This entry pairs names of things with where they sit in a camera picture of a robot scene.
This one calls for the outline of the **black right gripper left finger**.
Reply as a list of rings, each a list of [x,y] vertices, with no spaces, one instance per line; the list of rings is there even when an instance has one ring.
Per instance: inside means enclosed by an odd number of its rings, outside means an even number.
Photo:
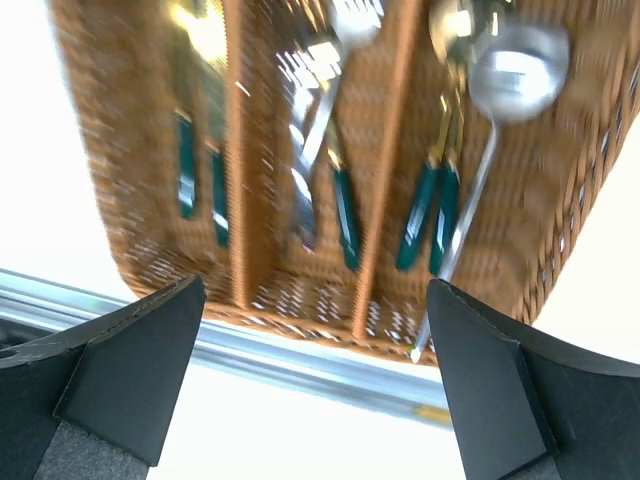
[[[54,334],[24,337],[2,323],[2,478],[146,478],[205,300],[192,276]]]

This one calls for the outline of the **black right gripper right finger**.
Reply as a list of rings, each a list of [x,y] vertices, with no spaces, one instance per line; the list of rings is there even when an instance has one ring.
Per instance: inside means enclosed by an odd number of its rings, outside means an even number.
[[[469,479],[636,479],[639,367],[433,279],[427,313]]]

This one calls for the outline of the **gold fork green handle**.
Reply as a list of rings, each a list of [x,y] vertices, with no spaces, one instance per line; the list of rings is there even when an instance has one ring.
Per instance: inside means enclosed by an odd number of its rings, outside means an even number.
[[[333,171],[337,223],[345,266],[352,272],[359,268],[361,235],[356,205],[347,168],[341,136],[335,116],[329,119],[325,134],[325,147]]]

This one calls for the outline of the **silver spoon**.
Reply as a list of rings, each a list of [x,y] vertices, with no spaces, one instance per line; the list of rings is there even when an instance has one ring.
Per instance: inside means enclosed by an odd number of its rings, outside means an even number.
[[[438,279],[449,282],[470,231],[506,124],[528,121],[559,96],[570,66],[570,37],[560,24],[511,19],[497,34],[484,33],[468,61],[473,105],[490,121],[491,132],[470,194],[458,216]]]

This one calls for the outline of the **gold knife green handle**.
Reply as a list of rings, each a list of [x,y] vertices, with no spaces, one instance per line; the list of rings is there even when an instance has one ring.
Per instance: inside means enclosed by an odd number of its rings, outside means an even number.
[[[225,7],[222,1],[172,1],[169,3],[171,46],[169,49],[172,93],[176,100],[174,123],[177,134],[179,179],[177,198],[181,215],[194,216],[196,186],[196,134],[194,94],[190,74],[207,71],[224,78],[227,71]]]
[[[226,144],[225,82],[215,71],[207,71],[203,90],[207,99],[207,150],[211,159],[213,181],[212,218],[218,245],[227,248],[229,243],[229,223],[226,194],[224,153]]]

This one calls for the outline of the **gold spoon green handle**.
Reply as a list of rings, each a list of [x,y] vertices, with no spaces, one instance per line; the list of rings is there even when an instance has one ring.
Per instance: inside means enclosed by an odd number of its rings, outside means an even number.
[[[405,221],[403,236],[396,257],[396,268],[406,271],[413,267],[424,243],[427,219],[432,202],[438,202],[440,192],[439,165],[443,156],[447,127],[451,118],[451,107],[446,99],[449,89],[439,97],[440,122],[438,135],[429,147],[426,160],[416,182],[410,210]]]
[[[438,1],[429,12],[429,33],[440,63],[449,73],[446,99],[451,107],[443,156],[439,165],[440,192],[429,268],[438,275],[448,251],[458,217],[460,175],[458,161],[464,136],[464,98],[467,62],[476,39],[515,11],[512,1]]]

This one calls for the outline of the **silver fork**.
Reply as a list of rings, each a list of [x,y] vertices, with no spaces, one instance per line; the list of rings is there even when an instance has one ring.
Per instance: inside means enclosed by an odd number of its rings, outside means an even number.
[[[287,1],[282,10],[292,39],[277,54],[290,105],[288,131],[294,185],[292,231],[303,247],[316,244],[311,184],[347,58],[371,43],[385,16],[384,1]]]

